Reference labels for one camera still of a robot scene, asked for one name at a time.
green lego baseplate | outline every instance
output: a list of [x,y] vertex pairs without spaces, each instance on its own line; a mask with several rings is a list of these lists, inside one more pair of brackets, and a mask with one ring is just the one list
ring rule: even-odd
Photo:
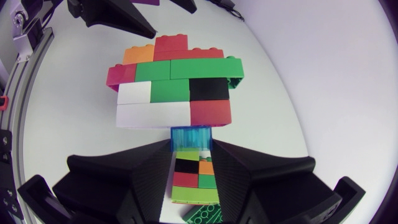
[[222,223],[221,207],[216,205],[197,205],[193,207],[182,219],[188,224]]

metal frame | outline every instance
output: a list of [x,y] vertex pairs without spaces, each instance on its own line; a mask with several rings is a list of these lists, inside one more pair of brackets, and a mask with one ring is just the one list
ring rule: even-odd
[[[30,60],[14,65],[4,90],[4,94],[9,98],[9,104],[8,108],[0,115],[0,127],[12,133],[12,172],[16,189],[25,182],[23,139],[27,104],[37,71],[53,38],[52,29],[45,29],[40,43],[36,46]],[[18,201],[24,214],[24,220],[27,223],[36,223],[34,214],[19,195]]]

lego brick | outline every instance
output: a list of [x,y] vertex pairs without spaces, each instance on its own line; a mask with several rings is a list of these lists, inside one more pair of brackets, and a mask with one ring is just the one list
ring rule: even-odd
[[229,100],[226,78],[191,78],[189,91],[190,101]]
[[199,174],[198,188],[216,189],[216,179],[214,175]]
[[192,161],[199,161],[199,151],[177,152],[175,154],[175,158],[177,158],[177,159],[187,159],[187,160],[192,160]]
[[189,80],[156,80],[152,81],[150,102],[181,102],[189,101]]
[[173,186],[179,187],[198,187],[198,174],[174,172]]
[[199,161],[199,174],[214,175],[213,163]]
[[173,152],[212,149],[211,127],[209,126],[172,127],[170,132]]
[[120,128],[169,128],[190,125],[189,102],[118,105],[116,126]]
[[170,61],[146,62],[137,64],[135,82],[169,79]]
[[221,207],[217,209],[213,217],[207,223],[223,223],[223,215],[221,214]]
[[231,124],[231,106],[229,100],[191,101],[191,125],[209,125],[212,127]]
[[216,205],[194,206],[182,219],[187,223],[221,223],[221,207]]
[[173,36],[163,35],[156,37],[155,53],[170,52],[173,50],[188,50],[188,36],[177,34]]
[[154,61],[174,60],[187,58],[224,58],[223,50],[212,47],[210,49],[194,48],[192,50],[173,50],[168,52],[155,52]]
[[172,202],[192,205],[214,205],[220,203],[217,189],[172,187]]
[[188,173],[188,174],[198,174],[199,162],[187,159],[176,159],[174,171]]
[[211,162],[211,157],[202,157],[202,156],[199,156],[199,161]]
[[0,111],[5,111],[7,109],[7,105],[8,105],[8,97],[0,96]]
[[171,60],[170,79],[227,78],[228,88],[235,88],[243,77],[241,59],[232,56]]
[[106,85],[114,91],[119,90],[119,84],[131,83],[136,79],[136,64],[120,65],[109,68]]
[[150,86],[151,82],[120,84],[118,104],[150,103]]
[[143,47],[132,47],[124,51],[123,65],[131,63],[153,62],[155,46],[147,44]]

white lego brick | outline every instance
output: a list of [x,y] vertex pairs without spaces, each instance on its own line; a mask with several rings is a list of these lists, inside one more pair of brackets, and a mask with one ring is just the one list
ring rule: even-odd
[[122,83],[119,85],[118,104],[150,103],[152,82]]
[[120,128],[169,128],[190,126],[189,102],[118,105],[116,126]]

white backdrop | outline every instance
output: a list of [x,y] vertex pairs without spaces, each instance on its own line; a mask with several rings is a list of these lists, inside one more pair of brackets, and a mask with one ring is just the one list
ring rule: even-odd
[[366,191],[345,223],[368,223],[398,161],[397,43],[379,1],[234,2],[290,95],[316,175]]

